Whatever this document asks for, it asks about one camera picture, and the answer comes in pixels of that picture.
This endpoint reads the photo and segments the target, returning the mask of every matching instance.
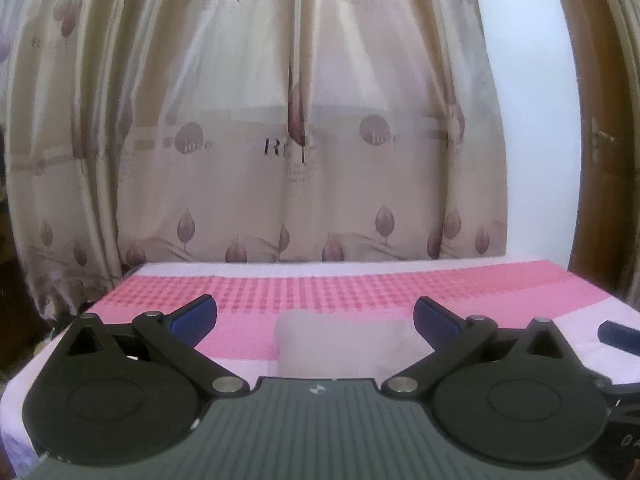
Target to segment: wooden door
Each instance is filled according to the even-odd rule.
[[[634,124],[622,46],[607,0],[561,0],[582,115],[582,177],[570,270],[619,292],[632,244]]]

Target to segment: curtain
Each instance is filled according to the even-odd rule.
[[[625,57],[634,117],[634,243],[623,267],[620,291],[629,305],[640,308],[640,0],[607,1]]]
[[[476,0],[1,0],[0,121],[44,317],[153,261],[504,254]]]

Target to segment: gray ribbed plate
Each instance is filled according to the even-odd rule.
[[[170,450],[109,468],[45,458],[29,480],[606,480],[586,460],[544,471],[501,468],[444,439],[414,402],[372,381],[264,379],[217,400]]]

